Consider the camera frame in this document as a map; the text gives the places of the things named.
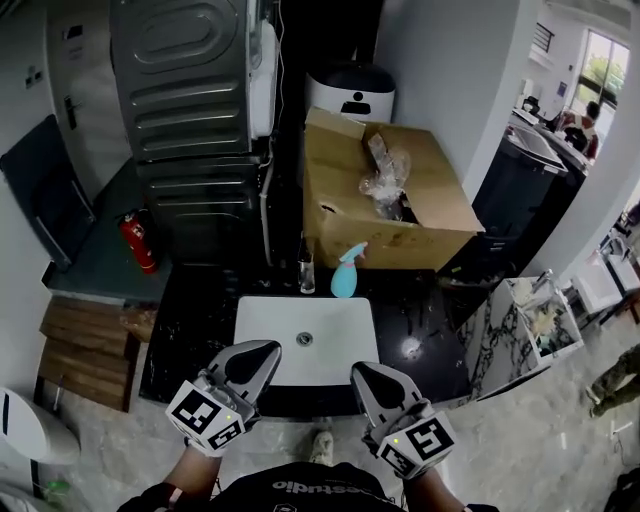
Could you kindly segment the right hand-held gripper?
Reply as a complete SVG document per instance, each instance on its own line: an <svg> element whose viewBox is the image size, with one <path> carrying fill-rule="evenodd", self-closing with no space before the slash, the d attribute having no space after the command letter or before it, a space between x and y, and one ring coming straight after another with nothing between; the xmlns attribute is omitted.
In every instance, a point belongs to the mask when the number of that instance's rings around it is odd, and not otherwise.
<svg viewBox="0 0 640 512"><path fill-rule="evenodd" d="M456 435L445 412L437 412L423 399L407 374L381 363L360 361L352 366L350 379L371 424L362 441L399 478L415 479L451 453ZM394 421L384 422L385 411L407 409Z"/></svg>

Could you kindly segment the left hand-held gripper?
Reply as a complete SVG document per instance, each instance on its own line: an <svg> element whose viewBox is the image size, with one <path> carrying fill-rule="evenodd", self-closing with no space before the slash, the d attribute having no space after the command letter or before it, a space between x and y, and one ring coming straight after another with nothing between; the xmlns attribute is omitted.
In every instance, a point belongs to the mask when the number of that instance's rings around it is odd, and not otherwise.
<svg viewBox="0 0 640 512"><path fill-rule="evenodd" d="M188 445L221 456L259 420L257 399L281 362L274 340L251 340L221 350L195 381L184 382L165 414Z"/></svg>

